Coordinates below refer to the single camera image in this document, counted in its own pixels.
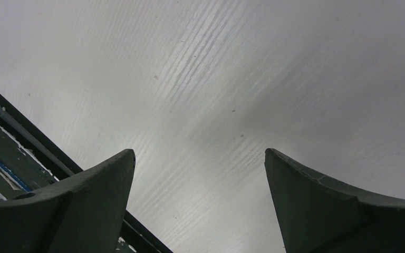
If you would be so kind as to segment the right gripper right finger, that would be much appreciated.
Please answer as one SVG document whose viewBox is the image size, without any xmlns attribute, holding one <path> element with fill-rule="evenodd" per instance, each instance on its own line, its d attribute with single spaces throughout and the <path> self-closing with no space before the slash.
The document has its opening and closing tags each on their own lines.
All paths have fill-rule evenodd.
<svg viewBox="0 0 405 253">
<path fill-rule="evenodd" d="M 405 199 L 352 186 L 272 148 L 264 165 L 287 252 L 405 252 Z"/>
</svg>

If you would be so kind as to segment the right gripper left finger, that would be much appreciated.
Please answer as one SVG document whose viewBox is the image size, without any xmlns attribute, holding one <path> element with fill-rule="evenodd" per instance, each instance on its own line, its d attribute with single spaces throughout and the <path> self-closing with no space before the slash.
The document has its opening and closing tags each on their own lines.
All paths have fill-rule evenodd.
<svg viewBox="0 0 405 253">
<path fill-rule="evenodd" d="M 49 186 L 0 200 L 0 252 L 114 252 L 136 163 L 125 149 Z"/>
</svg>

